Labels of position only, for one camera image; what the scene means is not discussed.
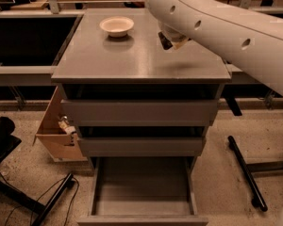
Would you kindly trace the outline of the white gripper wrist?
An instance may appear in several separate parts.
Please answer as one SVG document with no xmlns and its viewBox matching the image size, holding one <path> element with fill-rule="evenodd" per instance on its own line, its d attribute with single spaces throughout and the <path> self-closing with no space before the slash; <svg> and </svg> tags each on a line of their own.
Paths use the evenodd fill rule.
<svg viewBox="0 0 283 226">
<path fill-rule="evenodd" d="M 158 27 L 160 29 L 160 32 L 158 33 L 159 37 L 163 40 L 172 42 L 173 48 L 175 50 L 181 48 L 188 41 L 190 41 L 187 36 L 180 34 L 179 32 L 172 29 L 170 26 L 164 24 L 163 22 L 158 22 Z"/>
</svg>

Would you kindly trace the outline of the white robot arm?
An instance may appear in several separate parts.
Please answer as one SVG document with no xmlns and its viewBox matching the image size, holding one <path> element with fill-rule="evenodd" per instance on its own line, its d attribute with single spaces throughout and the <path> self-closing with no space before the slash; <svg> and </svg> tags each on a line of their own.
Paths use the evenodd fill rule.
<svg viewBox="0 0 283 226">
<path fill-rule="evenodd" d="M 215 0 L 145 6 L 168 40 L 194 40 L 283 96 L 283 19 Z"/>
</svg>

